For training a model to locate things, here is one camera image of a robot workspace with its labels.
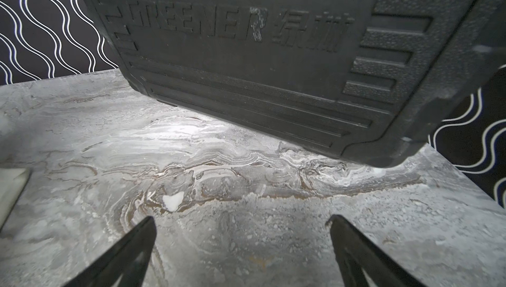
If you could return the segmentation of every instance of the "black wall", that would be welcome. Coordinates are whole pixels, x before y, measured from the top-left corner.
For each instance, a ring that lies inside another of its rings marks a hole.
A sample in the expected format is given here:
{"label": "black wall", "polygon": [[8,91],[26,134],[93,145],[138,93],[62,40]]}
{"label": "black wall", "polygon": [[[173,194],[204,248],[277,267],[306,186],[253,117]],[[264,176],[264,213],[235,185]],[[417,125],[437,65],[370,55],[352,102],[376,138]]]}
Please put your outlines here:
{"label": "black wall", "polygon": [[[82,0],[0,0],[0,85],[117,67]],[[465,99],[429,144],[504,207],[506,68]]]}
{"label": "black wall", "polygon": [[0,84],[117,67],[82,0],[0,0]]}

